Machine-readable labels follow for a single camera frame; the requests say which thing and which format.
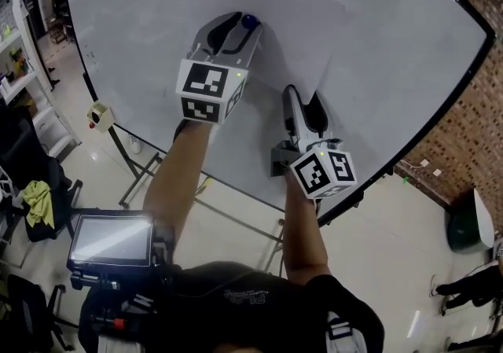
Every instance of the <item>black whiteboard border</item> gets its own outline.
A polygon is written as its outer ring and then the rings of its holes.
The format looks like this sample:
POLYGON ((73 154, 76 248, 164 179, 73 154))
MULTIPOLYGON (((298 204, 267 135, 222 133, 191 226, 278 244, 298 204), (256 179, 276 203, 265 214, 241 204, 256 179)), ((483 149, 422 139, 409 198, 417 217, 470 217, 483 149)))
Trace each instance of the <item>black whiteboard border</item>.
MULTIPOLYGON (((489 25, 489 23, 479 13, 479 11, 475 8, 475 6, 473 6, 468 0, 454 0, 454 1, 456 1, 459 4, 459 6, 461 6, 461 8, 463 8, 468 13, 468 15, 470 15, 470 17, 472 17, 472 19, 477 24, 479 24, 479 26, 486 33, 486 39, 484 40, 483 44, 481 45, 479 52, 475 56, 475 59, 468 67, 468 70, 461 78, 461 81, 456 85, 454 90, 447 97, 447 99, 442 103, 442 105, 439 107, 437 112, 435 114, 433 114, 433 116, 431 116, 431 118, 420 129, 420 131, 417 132, 417 134, 414 135, 410 139, 410 141, 387 164, 385 164, 373 177, 369 178, 369 180, 367 180, 362 185, 360 185, 348 197, 346 197, 344 200, 340 201, 335 207, 333 207, 332 209, 327 211, 324 215, 322 215, 320 218, 318 218, 319 226, 324 226, 325 224, 330 223, 337 216, 342 215, 347 209, 352 207, 354 204, 358 203, 362 198, 363 192, 367 188, 369 188, 377 179, 379 179, 384 174, 386 174, 388 171, 390 171, 408 152, 410 152, 414 148, 414 146, 416 146, 421 141, 421 139, 423 139, 427 135, 427 133, 429 131, 431 131, 431 129, 433 129, 433 127, 437 124, 437 122, 439 122, 440 119, 454 105, 456 100, 461 96, 464 89, 466 89, 466 87, 472 81, 472 79, 475 76, 475 74, 477 73, 477 71, 480 69, 480 66, 482 65, 482 63, 486 59, 487 54, 489 53, 490 49, 492 48, 492 46, 494 44, 494 41, 496 40, 496 33, 494 32, 493 28, 489 25)), ((79 51, 79 56, 80 56, 80 60, 82 62, 82 65, 84 67, 84 71, 86 72, 87 77, 88 77, 88 80, 86 81, 87 88, 88 88, 93 100, 96 101, 97 100, 96 91, 94 90, 93 84, 90 81, 89 74, 87 72, 86 65, 84 64, 82 53, 80 51, 79 41, 77 40, 76 35, 75 35, 75 44, 77 45, 77 50, 79 51)), ((149 144, 149 145, 153 146, 154 148, 156 148, 164 153, 163 150, 155 147, 154 145, 152 145, 152 144, 149 144)))

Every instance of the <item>towel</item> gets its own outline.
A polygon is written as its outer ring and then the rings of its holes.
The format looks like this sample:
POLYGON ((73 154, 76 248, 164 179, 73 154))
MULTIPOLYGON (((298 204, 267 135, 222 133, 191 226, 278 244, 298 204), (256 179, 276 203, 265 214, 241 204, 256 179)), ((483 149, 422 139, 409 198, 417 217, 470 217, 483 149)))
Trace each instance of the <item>towel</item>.
POLYGON ((24 202, 30 205, 30 212, 26 216, 28 224, 33 227, 38 222, 54 228, 53 202, 50 188, 44 181, 32 181, 23 191, 24 202))

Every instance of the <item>black electronic device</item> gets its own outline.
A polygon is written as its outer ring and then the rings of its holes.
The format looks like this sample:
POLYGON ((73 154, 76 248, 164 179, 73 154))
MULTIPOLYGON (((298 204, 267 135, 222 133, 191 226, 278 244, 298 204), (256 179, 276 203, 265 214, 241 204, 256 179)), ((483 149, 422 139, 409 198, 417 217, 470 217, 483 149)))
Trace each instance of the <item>black electronic device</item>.
POLYGON ((145 211, 87 210, 79 217, 68 254, 72 287, 118 290, 172 263, 174 231, 154 226, 145 211))

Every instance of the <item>blue ball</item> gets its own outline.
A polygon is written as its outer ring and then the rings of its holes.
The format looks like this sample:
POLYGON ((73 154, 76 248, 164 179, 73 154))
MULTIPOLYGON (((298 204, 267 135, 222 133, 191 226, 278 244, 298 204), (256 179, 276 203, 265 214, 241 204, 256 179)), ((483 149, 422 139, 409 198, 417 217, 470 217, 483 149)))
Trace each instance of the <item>blue ball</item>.
POLYGON ((259 20, 253 15, 244 15, 241 19, 241 23, 247 29, 254 29, 259 24, 259 20))

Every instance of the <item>tile floor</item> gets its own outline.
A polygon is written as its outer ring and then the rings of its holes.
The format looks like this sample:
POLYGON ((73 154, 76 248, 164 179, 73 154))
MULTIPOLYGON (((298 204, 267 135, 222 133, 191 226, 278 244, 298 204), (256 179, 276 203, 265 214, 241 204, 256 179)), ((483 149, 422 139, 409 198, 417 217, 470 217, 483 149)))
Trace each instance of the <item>tile floor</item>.
MULTIPOLYGON (((66 175, 80 178, 84 187, 78 205, 118 208, 117 202, 133 181, 112 139, 87 126, 86 110, 91 98, 83 82, 83 68, 74 44, 54 46, 41 42, 46 63, 56 68, 61 79, 53 92, 82 141, 63 162, 66 175)), ((123 141, 127 135, 119 131, 123 141)), ((137 157, 146 163, 153 155, 144 147, 137 157)), ((131 208, 140 208, 148 180, 131 196, 131 208)), ((280 212, 212 182, 201 197, 229 215, 278 235, 280 212)), ((482 254, 460 256, 447 245, 444 211, 424 194, 396 176, 381 179, 365 192, 359 208, 351 209, 322 229, 332 273, 356 296, 368 303, 386 329, 385 351, 412 353, 443 351, 447 336, 463 341, 490 331, 490 305, 475 309, 470 304, 439 316, 440 300, 428 296, 430 279, 440 274, 458 279, 483 262, 482 254)), ((7 258, 20 261, 29 249, 22 270, 15 272, 39 283, 49 295, 55 283, 65 283, 59 315, 77 322, 86 290, 75 291, 69 284, 65 261, 70 237, 65 231, 55 241, 29 245, 23 226, 18 226, 7 258)), ((273 242, 195 204, 175 259, 183 267, 194 267, 216 259, 228 259, 264 268, 273 242)), ((270 271, 277 273, 280 256, 270 271)), ((77 344, 75 334, 69 334, 77 344)))

